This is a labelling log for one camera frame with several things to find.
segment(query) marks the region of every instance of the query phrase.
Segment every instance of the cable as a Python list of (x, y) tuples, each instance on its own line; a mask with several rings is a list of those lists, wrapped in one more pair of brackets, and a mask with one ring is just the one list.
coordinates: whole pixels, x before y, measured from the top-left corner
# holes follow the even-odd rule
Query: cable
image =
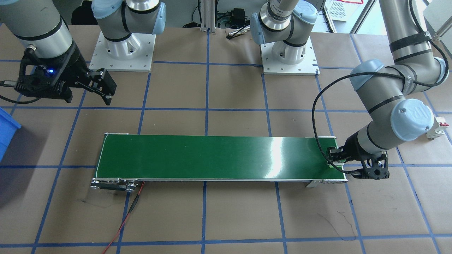
[(220, 19), (222, 19), (224, 17), (231, 17), (231, 16), (232, 16), (232, 14), (221, 15), (221, 16), (217, 17), (217, 20), (220, 20)]
[(41, 98), (35, 98), (32, 100), (28, 100), (28, 101), (17, 101), (17, 100), (11, 100), (9, 98), (4, 97), (3, 95), (0, 95), (0, 99), (5, 100), (7, 102), (11, 102), (11, 103), (17, 103), (17, 104), (29, 104), (29, 103), (33, 103), (33, 102), (37, 102), (39, 101)]
[(229, 40), (231, 40), (232, 38), (237, 37), (238, 34), (239, 34), (239, 32), (242, 31), (245, 27), (246, 27), (246, 26), (244, 26), (244, 27), (240, 28), (239, 30), (237, 30), (237, 32), (236, 32), (234, 35), (232, 35), (232, 36), (229, 36), (229, 34), (226, 35), (226, 38), (229, 39)]
[(129, 211), (127, 212), (126, 217), (125, 217), (124, 220), (122, 221), (121, 226), (119, 227), (119, 229), (118, 229), (118, 231), (117, 231), (115, 237), (114, 237), (113, 240), (107, 245), (107, 247), (105, 247), (105, 249), (104, 249), (104, 251), (102, 252), (102, 254), (105, 254), (105, 253), (107, 252), (107, 250), (110, 248), (110, 246), (113, 244), (113, 242), (114, 242), (114, 241), (116, 240), (116, 238), (118, 237), (119, 233), (121, 232), (121, 229), (124, 227), (124, 224), (126, 224), (126, 221), (127, 221), (127, 219), (129, 218), (129, 216), (130, 216), (130, 213), (131, 213), (132, 210), (135, 208), (135, 205), (137, 204), (138, 199), (140, 198), (140, 194), (141, 194), (141, 191), (143, 190), (144, 183), (145, 183), (145, 182), (142, 182), (142, 183), (141, 183), (140, 190), (138, 191), (138, 194), (135, 196), (135, 199), (133, 200), (132, 205), (130, 205), (130, 208), (129, 208)]
[(199, 23), (202, 24), (201, 18), (201, 0), (198, 0)]
[(199, 1), (198, 1), (198, 5), (195, 7), (195, 9), (193, 9), (193, 12), (192, 12), (192, 22), (194, 23), (195, 21), (193, 20), (193, 15), (195, 14), (195, 11), (196, 11), (196, 9), (197, 8), (199, 8)]
[[(424, 32), (424, 29), (422, 29), (422, 27), (421, 27), (421, 25), (420, 25), (420, 23), (419, 23), (419, 21), (418, 21), (418, 19), (417, 19), (417, 17), (416, 17), (416, 14), (414, 13), (413, 0), (409, 0), (409, 6), (410, 6), (411, 17), (413, 18), (414, 24), (416, 25), (416, 28), (417, 28), (418, 32), (419, 32), (419, 33), (423, 33), (423, 32)], [(418, 84), (419, 84), (419, 85), (423, 85), (423, 86), (427, 86), (427, 87), (435, 87), (435, 86), (437, 86), (437, 85), (440, 85), (442, 82), (444, 82), (444, 80), (446, 80), (447, 74), (448, 74), (448, 72), (449, 72), (449, 61), (447, 60), (446, 54), (441, 50), (440, 47), (438, 47), (438, 45), (436, 45), (436, 44), (433, 42), (433, 40), (429, 40), (428, 42), (429, 42), (434, 48), (436, 48), (436, 50), (438, 50), (439, 54), (440, 54), (441, 57), (443, 58), (444, 63), (445, 63), (445, 65), (446, 65), (446, 66), (445, 66), (445, 72), (444, 72), (444, 75), (442, 76), (441, 80), (438, 81), (438, 82), (436, 82), (435, 84), (432, 84), (432, 85), (430, 85), (430, 84), (424, 84), (424, 83), (418, 83)]]
[(231, 29), (239, 29), (238, 25), (231, 25), (231, 21), (229, 20), (229, 22), (226, 22), (225, 27), (226, 28), (231, 28)]
[(224, 22), (228, 22), (228, 21), (227, 21), (227, 20), (223, 20), (223, 21), (219, 22), (219, 23), (218, 23), (218, 28), (221, 28), (221, 25), (222, 25)]
[(323, 90), (321, 90), (319, 92), (319, 94), (317, 95), (317, 97), (314, 100), (314, 103), (312, 105), (312, 128), (314, 130), (314, 137), (315, 137), (315, 141), (317, 142), (317, 146), (319, 147), (320, 153), (322, 153), (323, 157), (326, 159), (326, 161), (328, 162), (328, 164), (330, 164), (331, 166), (333, 166), (333, 168), (335, 168), (336, 170), (344, 173), (344, 174), (358, 174), (358, 172), (353, 172), (353, 171), (346, 171), (346, 170), (342, 170), (339, 167), (337, 167), (336, 165), (334, 165), (334, 162), (332, 160), (330, 160), (328, 158), (328, 156), (325, 154), (325, 152), (323, 151), (322, 147), (320, 146), (320, 140), (319, 140), (319, 135), (317, 134), (317, 129), (315, 127), (315, 106), (317, 105), (317, 101), (319, 100), (320, 96), (331, 86), (333, 86), (334, 84), (338, 83), (341, 80), (347, 79), (347, 78), (351, 78), (351, 77), (356, 77), (356, 76), (363, 76), (363, 75), (374, 75), (374, 76), (381, 76), (381, 77), (390, 77), (390, 78), (395, 78), (395, 79), (400, 79), (403, 80), (404, 77), (403, 76), (398, 76), (398, 75), (394, 75), (394, 74), (389, 74), (389, 73), (380, 73), (380, 72), (362, 72), (362, 73), (356, 73), (356, 74), (350, 74), (350, 75), (346, 75), (343, 76), (341, 78), (336, 79), (335, 81), (331, 82), (329, 85), (327, 85), (325, 88), (323, 88)]

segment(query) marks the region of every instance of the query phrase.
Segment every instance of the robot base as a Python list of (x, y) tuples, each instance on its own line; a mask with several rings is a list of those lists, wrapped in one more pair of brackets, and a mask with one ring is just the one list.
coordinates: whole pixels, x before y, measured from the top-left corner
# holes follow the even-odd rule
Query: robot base
[(134, 33), (134, 35), (141, 42), (142, 48), (137, 52), (140, 55), (132, 59), (117, 60), (108, 54), (104, 35), (100, 32), (89, 68), (94, 70), (105, 68), (108, 71), (150, 71), (155, 35), (144, 33)]
[(306, 53), (299, 64), (281, 63), (272, 55), (274, 42), (260, 45), (264, 74), (267, 75), (315, 75), (319, 74), (317, 59), (312, 48), (311, 38), (306, 42)]

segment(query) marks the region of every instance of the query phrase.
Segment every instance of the table surface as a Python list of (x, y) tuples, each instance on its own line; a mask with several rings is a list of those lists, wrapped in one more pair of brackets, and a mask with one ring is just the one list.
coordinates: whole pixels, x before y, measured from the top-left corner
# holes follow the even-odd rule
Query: table surface
[[(89, 63), (99, 28), (70, 31)], [(0, 253), (102, 252), (134, 198), (89, 188), (105, 132), (310, 137), (319, 89), (362, 61), (393, 64), (387, 37), (313, 33), (318, 76), (263, 75), (250, 35), (227, 40), (227, 32), (166, 29), (157, 36), (151, 73), (112, 73), (118, 89), (109, 107), (82, 89), (73, 89), (70, 104), (1, 101), (23, 127), (0, 164)], [(1, 79), (17, 79), (23, 50), (0, 26)], [(447, 119), (451, 80), (413, 97)], [(4, 87), (0, 94), (19, 97)], [(339, 145), (371, 120), (348, 80), (324, 94), (315, 117), (319, 135), (336, 136)], [(147, 183), (108, 253), (449, 253), (451, 155), (447, 136), (422, 136), (389, 151), (387, 180), (316, 188)]]

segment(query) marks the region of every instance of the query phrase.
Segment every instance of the blue tape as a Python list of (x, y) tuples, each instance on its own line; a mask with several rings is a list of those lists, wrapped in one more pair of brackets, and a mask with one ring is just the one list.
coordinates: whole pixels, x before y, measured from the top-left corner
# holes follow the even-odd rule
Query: blue tape
[(275, 190), (276, 190), (276, 201), (278, 202), (279, 223), (281, 224), (282, 244), (283, 244), (283, 248), (284, 248), (284, 254), (287, 254), (286, 230), (284, 228), (284, 218), (282, 216), (283, 209), (281, 207), (281, 197), (279, 196), (278, 182), (275, 182)]
[(151, 74), (149, 73), (147, 75), (146, 89), (144, 91), (144, 99), (143, 99), (143, 106), (141, 108), (140, 123), (138, 124), (138, 131), (137, 131), (138, 135), (141, 134), (141, 127), (143, 126), (144, 111), (146, 109), (146, 100), (147, 100), (147, 94), (149, 91), (150, 82), (151, 82)]
[(145, 110), (204, 111), (205, 108), (145, 108)]
[(40, 243), (40, 244), (0, 244), (0, 248), (43, 248), (43, 247), (92, 247), (107, 246), (108, 243)]
[(121, 246), (152, 246), (152, 245), (200, 245), (201, 241), (154, 241), (154, 242), (122, 242)]
[[(129, 208), (129, 201), (130, 201), (130, 193), (127, 193), (126, 201), (124, 202), (124, 210), (122, 211), (121, 224), (126, 219), (128, 208)], [(119, 232), (118, 247), (116, 248), (116, 254), (119, 254), (121, 252), (121, 242), (122, 242), (122, 237), (124, 235), (124, 229), (125, 228), (126, 228), (126, 225), (124, 224), (124, 226), (122, 227), (121, 231)]]
[(266, 111), (264, 108), (209, 108), (208, 111)]
[(0, 62), (16, 62), (16, 63), (20, 63), (21, 60), (0, 59)]
[(204, 120), (204, 135), (209, 134), (209, 59), (210, 59), (210, 28), (207, 29), (207, 56), (206, 56), (206, 116)]
[(243, 64), (228, 64), (228, 63), (209, 63), (210, 65), (223, 65), (223, 66), (254, 66), (262, 68), (263, 66), (260, 64), (250, 64), (250, 63), (243, 63)]
[[(322, 88), (320, 87), (318, 73), (315, 75), (315, 81), (317, 82), (317, 88), (319, 89), (319, 92), (320, 92), (322, 90)], [(326, 117), (326, 122), (328, 123), (328, 128), (330, 129), (330, 135), (334, 136), (333, 135), (333, 128), (332, 128), (331, 122), (330, 122), (330, 117), (328, 116), (328, 112), (326, 111), (326, 105), (325, 105), (325, 100), (323, 99), (323, 95), (320, 96), (320, 100), (322, 101), (323, 109), (325, 110), (325, 117)]]
[(28, 109), (78, 109), (78, 107), (53, 107), (53, 106), (20, 106), (16, 108), (28, 108)]
[(272, 136), (272, 127), (270, 124), (270, 113), (268, 112), (268, 101), (267, 101), (267, 89), (265, 88), (265, 78), (264, 74), (261, 74), (262, 78), (262, 86), (264, 88), (264, 102), (265, 102), (265, 112), (267, 114), (267, 128), (268, 128), (268, 136)]
[[(19, 101), (21, 97), (22, 97), (22, 94), (19, 94), (19, 96), (17, 96), (16, 101)], [(13, 107), (12, 107), (12, 110), (11, 110), (11, 112), (9, 113), (10, 116), (13, 116), (14, 111), (16, 110), (16, 108), (17, 108), (17, 103), (14, 103), (14, 105), (13, 105)]]
[(430, 238), (430, 235), (372, 235), (363, 236), (363, 240)]
[(452, 234), (435, 234), (435, 237), (452, 237)]
[(348, 203), (350, 204), (350, 210), (352, 211), (353, 220), (355, 221), (356, 233), (358, 235), (359, 244), (361, 246), (361, 251), (366, 254), (366, 249), (364, 248), (363, 237), (361, 236), (361, 230), (359, 229), (358, 218), (356, 217), (355, 206), (353, 205), (352, 195), (348, 188), (348, 184), (345, 183), (345, 192), (347, 193)]
[[(53, 193), (54, 193), (55, 187), (57, 185), (58, 177), (60, 176), (61, 166), (63, 165), (63, 161), (64, 161), (64, 158), (66, 156), (67, 149), (69, 148), (69, 143), (71, 142), (72, 134), (74, 133), (74, 129), (75, 129), (75, 126), (77, 124), (77, 120), (78, 120), (79, 115), (80, 115), (80, 110), (81, 110), (81, 106), (83, 104), (83, 101), (85, 99), (85, 95), (86, 95), (86, 90), (83, 92), (82, 99), (80, 100), (79, 109), (77, 110), (77, 113), (75, 114), (74, 122), (72, 123), (71, 131), (69, 132), (69, 136), (67, 138), (66, 145), (65, 145), (64, 150), (63, 150), (63, 155), (61, 156), (60, 165), (59, 165), (58, 170), (56, 171), (55, 179), (53, 180), (52, 188), (51, 188), (50, 193), (49, 193), (49, 198), (47, 199), (46, 208), (44, 209), (44, 214), (42, 216), (41, 223), (39, 224), (39, 229), (38, 229), (38, 232), (36, 234), (35, 241), (34, 241), (35, 244), (37, 244), (39, 242), (39, 238), (41, 237), (42, 229), (44, 227), (44, 223), (45, 223), (46, 218), (47, 218), (47, 213), (49, 211), (50, 203), (52, 202)], [(33, 247), (32, 251), (31, 251), (31, 254), (34, 254), (35, 252), (36, 252), (36, 247)]]
[(165, 64), (195, 64), (195, 65), (206, 65), (207, 63), (201, 62), (174, 62), (174, 61), (154, 61), (154, 63), (165, 63)]
[(270, 112), (311, 112), (311, 109), (269, 109)]
[(351, 33), (349, 35), (350, 35), (350, 39), (352, 40), (353, 47), (355, 48), (356, 54), (358, 56), (359, 62), (363, 63), (363, 60), (361, 58), (361, 55), (359, 54), (358, 48), (356, 47), (355, 40), (353, 40), (353, 36)]
[(276, 239), (244, 239), (244, 240), (206, 240), (206, 244), (251, 244), (251, 243), (281, 243), (281, 238)]
[(326, 241), (353, 241), (354, 236), (344, 237), (312, 237), (312, 238), (287, 238), (287, 242), (326, 242)]
[(407, 167), (420, 167), (420, 168), (449, 168), (451, 164), (405, 164)]
[(82, 107), (81, 109), (118, 109), (118, 110), (140, 110), (141, 108), (134, 107)]
[(353, 70), (354, 67), (328, 67), (328, 66), (319, 66), (319, 69)]
[(0, 165), (0, 169), (94, 169), (95, 165)]
[(207, 210), (207, 182), (204, 181), (202, 188), (202, 232), (201, 232), (201, 254), (206, 250), (206, 210)]
[(400, 161), (402, 162), (403, 170), (405, 171), (406, 178), (408, 179), (408, 183), (410, 184), (411, 191), (414, 194), (414, 198), (416, 199), (416, 203), (418, 204), (419, 210), (420, 210), (420, 212), (422, 214), (422, 218), (424, 219), (425, 226), (427, 227), (429, 236), (432, 238), (433, 245), (435, 246), (436, 252), (438, 254), (441, 254), (441, 251), (439, 250), (439, 247), (438, 247), (438, 244), (436, 242), (435, 236), (433, 235), (432, 228), (430, 227), (430, 223), (427, 220), (427, 216), (425, 215), (424, 209), (422, 208), (421, 202), (420, 202), (419, 197), (418, 197), (418, 195), (416, 193), (416, 190), (414, 188), (413, 182), (411, 181), (410, 174), (408, 173), (408, 170), (406, 168), (405, 162), (403, 161), (402, 154), (400, 153), (400, 150), (399, 150), (398, 147), (396, 147), (396, 150), (397, 150), (397, 154), (399, 155)]

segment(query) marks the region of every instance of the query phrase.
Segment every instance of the robotic arm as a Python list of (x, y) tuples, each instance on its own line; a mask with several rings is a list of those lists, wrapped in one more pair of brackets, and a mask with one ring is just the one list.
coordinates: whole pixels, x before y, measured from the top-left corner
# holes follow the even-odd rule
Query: robotic arm
[(92, 10), (106, 40), (105, 50), (113, 59), (142, 55), (147, 41), (141, 42), (135, 33), (161, 34), (165, 29), (166, 6), (160, 0), (94, 0)]
[[(116, 83), (105, 69), (92, 71), (72, 39), (52, 0), (0, 0), (0, 18), (26, 47), (19, 78), (2, 81), (28, 97), (63, 99), (70, 103), (70, 87), (97, 93), (110, 105)], [(36, 66), (32, 74), (27, 66)]]
[(361, 161), (363, 169), (352, 174), (354, 177), (375, 180), (389, 177), (386, 150), (412, 141), (432, 128), (431, 109), (405, 96), (441, 84), (449, 73), (447, 60), (433, 57), (431, 37), (419, 25), (412, 0), (385, 0), (380, 5), (395, 64), (384, 67), (373, 59), (358, 65), (351, 74), (378, 72), (403, 79), (351, 77), (372, 122), (350, 136), (344, 146), (329, 150), (332, 161)]
[(251, 17), (254, 42), (276, 42), (272, 47), (275, 59), (288, 65), (298, 64), (303, 61), (317, 15), (317, 9), (302, 0), (270, 0)]

